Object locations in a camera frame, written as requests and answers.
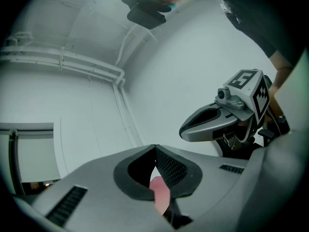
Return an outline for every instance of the white wall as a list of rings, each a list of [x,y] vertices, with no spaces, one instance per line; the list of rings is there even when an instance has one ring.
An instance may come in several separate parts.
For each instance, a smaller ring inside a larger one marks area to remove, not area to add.
[[[217,89],[240,69],[275,69],[262,50],[237,31],[219,3],[198,1],[161,26],[125,66],[128,96],[147,144],[166,144],[218,155],[211,142],[189,143],[179,128],[211,103]]]
[[[62,178],[90,160],[131,148],[110,83],[46,66],[0,67],[0,123],[54,123]]]

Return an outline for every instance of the robotic arm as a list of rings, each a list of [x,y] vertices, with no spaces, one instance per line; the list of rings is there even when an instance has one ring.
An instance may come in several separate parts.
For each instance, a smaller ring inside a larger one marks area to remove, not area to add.
[[[180,137],[189,142],[224,139],[232,150],[248,145],[269,110],[267,87],[269,79],[261,70],[240,70],[218,89],[214,103],[184,122]],[[238,126],[242,121],[248,126]]]

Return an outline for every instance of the white ceiling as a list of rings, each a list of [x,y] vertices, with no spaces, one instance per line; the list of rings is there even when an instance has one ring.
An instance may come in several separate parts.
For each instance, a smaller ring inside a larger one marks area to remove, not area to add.
[[[32,46],[60,48],[114,64],[133,23],[121,0],[32,0],[12,29],[30,31]],[[127,44],[144,33],[137,26]]]

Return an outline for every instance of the black shirt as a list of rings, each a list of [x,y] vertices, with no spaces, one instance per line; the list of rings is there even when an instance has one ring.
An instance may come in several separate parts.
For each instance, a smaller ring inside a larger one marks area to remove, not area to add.
[[[224,0],[227,18],[254,40],[267,57],[278,50],[293,66],[308,36],[305,0]]]

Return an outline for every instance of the black mesh grille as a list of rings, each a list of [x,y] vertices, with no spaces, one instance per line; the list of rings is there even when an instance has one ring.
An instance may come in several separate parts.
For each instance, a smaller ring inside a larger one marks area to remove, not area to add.
[[[161,150],[156,149],[156,166],[168,188],[178,184],[187,175],[188,169]]]
[[[244,168],[234,167],[226,164],[223,164],[220,168],[237,174],[241,174],[244,171]]]
[[[87,189],[81,187],[73,187],[71,191],[57,204],[57,206],[47,215],[47,219],[56,225],[62,227],[69,219]]]

